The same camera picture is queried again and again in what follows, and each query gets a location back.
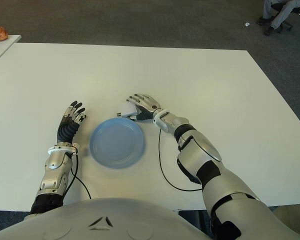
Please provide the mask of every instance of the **table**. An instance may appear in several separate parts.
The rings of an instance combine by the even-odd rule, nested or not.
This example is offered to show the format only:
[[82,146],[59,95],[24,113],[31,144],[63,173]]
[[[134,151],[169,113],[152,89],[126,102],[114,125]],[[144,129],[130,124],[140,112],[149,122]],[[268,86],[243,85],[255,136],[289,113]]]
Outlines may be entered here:
[[[300,204],[300,121],[247,51],[16,43],[0,58],[0,210],[30,210],[47,149],[74,100],[87,109],[74,142],[78,176],[93,198],[204,209],[201,191],[178,191],[164,180],[159,129],[151,122],[138,122],[146,148],[133,166],[109,169],[92,159],[93,130],[139,92],[188,118],[268,206]],[[197,188],[178,168],[177,155],[174,138],[163,133],[165,174],[180,188]],[[64,201],[87,198],[75,181]]]
[[21,39],[20,35],[9,35],[7,40],[0,41],[0,57],[12,46]]

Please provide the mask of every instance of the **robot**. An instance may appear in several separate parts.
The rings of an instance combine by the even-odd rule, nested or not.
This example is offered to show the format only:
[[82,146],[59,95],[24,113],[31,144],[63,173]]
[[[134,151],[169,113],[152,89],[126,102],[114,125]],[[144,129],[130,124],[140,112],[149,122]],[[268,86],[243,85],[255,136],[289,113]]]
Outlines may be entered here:
[[[201,184],[215,239],[300,240],[299,234],[281,223],[237,175],[224,167],[216,148],[186,118],[162,109],[147,94],[131,95],[127,101],[138,109],[129,119],[153,119],[154,125],[174,136],[179,150],[177,164],[190,181]],[[86,118],[81,106],[73,102],[62,117],[30,215],[0,231],[0,239],[211,239],[173,211],[144,201],[98,198],[63,206],[72,157],[78,157],[73,137]]]

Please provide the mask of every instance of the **wire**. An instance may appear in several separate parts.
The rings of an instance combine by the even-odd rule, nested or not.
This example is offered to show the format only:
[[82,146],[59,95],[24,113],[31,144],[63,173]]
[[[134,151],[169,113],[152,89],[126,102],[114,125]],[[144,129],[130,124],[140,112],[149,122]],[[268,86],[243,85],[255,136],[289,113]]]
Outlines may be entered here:
[[69,191],[70,187],[71,187],[72,184],[74,183],[74,180],[75,180],[75,178],[76,178],[76,176],[77,176],[77,173],[78,173],[78,163],[79,163],[79,159],[78,159],[78,149],[77,149],[77,148],[76,148],[76,153],[77,153],[77,154],[75,155],[75,156],[76,156],[75,172],[74,172],[73,178],[72,178],[72,180],[71,180],[69,186],[66,188],[66,190],[65,190],[65,192],[64,192],[64,194],[63,194],[63,198],[65,198],[67,192]]
[[77,177],[77,173],[78,173],[78,168],[79,168],[79,157],[78,157],[78,149],[75,147],[75,146],[72,146],[73,148],[75,148],[75,152],[76,152],[76,166],[75,166],[75,172],[72,170],[72,167],[71,167],[71,173],[73,175],[73,178],[72,178],[72,181],[70,182],[69,186],[67,187],[67,189],[65,190],[64,194],[63,194],[63,198],[65,198],[68,190],[70,189],[71,185],[73,184],[74,180],[77,179],[85,188],[86,192],[88,193],[89,195],[89,199],[91,199],[91,195],[90,195],[90,192],[87,188],[87,186],[84,184],[84,182],[79,178]]
[[176,187],[175,185],[173,185],[166,177],[163,169],[162,169],[162,165],[161,165],[161,156],[160,156],[160,139],[161,139],[161,128],[160,128],[160,131],[159,131],[159,141],[158,141],[158,154],[159,154],[159,164],[160,164],[160,169],[161,169],[161,172],[162,172],[162,175],[164,177],[164,179],[168,182],[168,184],[170,184],[172,187],[174,187],[175,189],[178,189],[180,191],[184,191],[184,192],[195,192],[195,191],[201,191],[202,188],[198,188],[198,189],[192,189],[192,190],[188,190],[188,189],[182,189],[182,188],[179,188],[179,187]]
[[86,187],[86,185],[84,184],[84,182],[79,177],[77,177],[77,176],[74,175],[74,172],[72,171],[72,168],[71,168],[71,173],[84,186],[86,192],[89,195],[89,199],[91,199],[91,195],[90,195],[90,192],[89,192],[88,188]]

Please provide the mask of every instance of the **person's leg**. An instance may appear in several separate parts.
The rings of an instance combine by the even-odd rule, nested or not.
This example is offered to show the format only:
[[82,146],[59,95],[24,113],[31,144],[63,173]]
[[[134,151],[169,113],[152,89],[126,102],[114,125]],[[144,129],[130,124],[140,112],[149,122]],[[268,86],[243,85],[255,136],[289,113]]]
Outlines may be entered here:
[[280,13],[273,19],[271,23],[271,27],[277,29],[281,23],[287,19],[289,14],[294,8],[300,7],[300,0],[290,0],[288,1],[283,8],[281,9]]
[[263,2],[263,19],[270,19],[272,17],[271,5],[273,4],[285,4],[288,0],[264,0]]

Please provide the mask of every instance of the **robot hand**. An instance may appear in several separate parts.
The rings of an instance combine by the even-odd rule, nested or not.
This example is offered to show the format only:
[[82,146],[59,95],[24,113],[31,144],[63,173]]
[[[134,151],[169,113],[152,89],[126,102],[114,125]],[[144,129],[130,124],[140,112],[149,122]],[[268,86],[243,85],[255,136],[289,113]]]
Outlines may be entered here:
[[134,94],[129,96],[127,102],[133,103],[137,107],[138,114],[135,116],[130,116],[131,120],[148,120],[153,119],[155,115],[160,112],[160,104],[154,100],[151,96],[147,94]]
[[60,122],[58,131],[57,131],[57,142],[61,143],[70,143],[78,131],[80,124],[87,117],[84,114],[85,108],[81,108],[77,111],[78,108],[82,106],[82,103],[74,101],[70,106],[65,110],[65,113]]

